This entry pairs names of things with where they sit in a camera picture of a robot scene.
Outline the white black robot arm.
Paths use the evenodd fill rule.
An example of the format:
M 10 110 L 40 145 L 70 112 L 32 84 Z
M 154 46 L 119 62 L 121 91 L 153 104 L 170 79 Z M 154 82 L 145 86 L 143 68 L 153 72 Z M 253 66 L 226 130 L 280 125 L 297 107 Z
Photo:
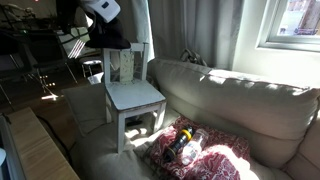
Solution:
M 120 13 L 120 5 L 115 0 L 56 0 L 57 23 L 64 33 L 70 33 L 77 8 L 99 16 L 109 23 Z

